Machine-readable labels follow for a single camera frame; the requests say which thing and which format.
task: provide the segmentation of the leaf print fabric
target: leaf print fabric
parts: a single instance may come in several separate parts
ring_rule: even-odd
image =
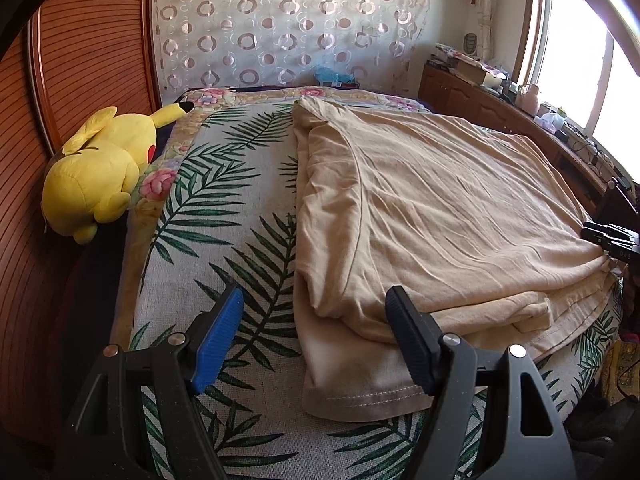
[[[180,155],[184,159],[158,213],[129,347],[153,346],[186,330],[235,280],[244,295],[241,324],[218,380],[194,402],[229,478],[398,479],[428,412],[350,424],[301,409],[305,364],[292,312],[298,162],[290,121],[300,90],[278,91],[281,102],[270,98],[268,104],[202,114],[200,133]],[[329,98],[335,93],[324,90]],[[347,104],[420,108],[382,97]],[[616,296],[572,347],[538,364],[562,418],[593,378],[619,322]],[[485,403],[484,392],[474,397],[456,478],[471,473]],[[173,478],[151,389],[144,389],[143,405],[156,469]]]

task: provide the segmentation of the stuffed animal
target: stuffed animal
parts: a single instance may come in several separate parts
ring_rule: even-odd
[[[104,224],[117,220],[129,206],[140,174],[156,149],[156,128],[172,123],[193,108],[182,102],[150,116],[116,116],[115,106],[97,111],[62,147],[42,189],[42,214],[51,228],[89,243]]]

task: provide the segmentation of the white wall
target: white wall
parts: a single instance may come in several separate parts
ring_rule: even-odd
[[[498,0],[493,26],[495,64],[509,72],[518,54],[526,0]]]
[[[424,62],[433,52],[433,45],[445,43],[462,48],[471,0],[430,0],[427,22],[416,46],[409,67],[410,97],[418,95]]]

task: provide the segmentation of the metal screw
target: metal screw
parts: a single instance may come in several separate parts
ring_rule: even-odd
[[[187,336],[182,332],[174,332],[166,340],[170,345],[178,346],[187,341]]]
[[[118,345],[108,345],[104,347],[102,355],[105,357],[113,357],[114,355],[117,355],[119,351],[120,348],[118,348]]]
[[[524,357],[527,355],[527,351],[524,349],[524,346],[521,345],[511,345],[509,347],[509,353],[514,357]]]
[[[458,334],[447,333],[442,336],[442,341],[448,346],[458,346],[460,344],[460,336]]]

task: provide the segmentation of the bed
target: bed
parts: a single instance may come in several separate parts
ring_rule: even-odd
[[[236,280],[250,293],[247,315],[215,385],[196,399],[229,477],[398,478],[425,412],[355,424],[318,419],[301,407],[305,363],[292,314],[297,160],[291,107],[302,95],[428,113],[413,100],[361,90],[185,94],[196,108],[176,124],[134,193],[111,338],[131,350],[153,346],[186,329]],[[621,316],[618,283],[597,320],[538,363],[562,419],[596,376]],[[143,398],[156,467],[172,478],[152,392]],[[457,478],[471,472],[485,400],[476,394]]]

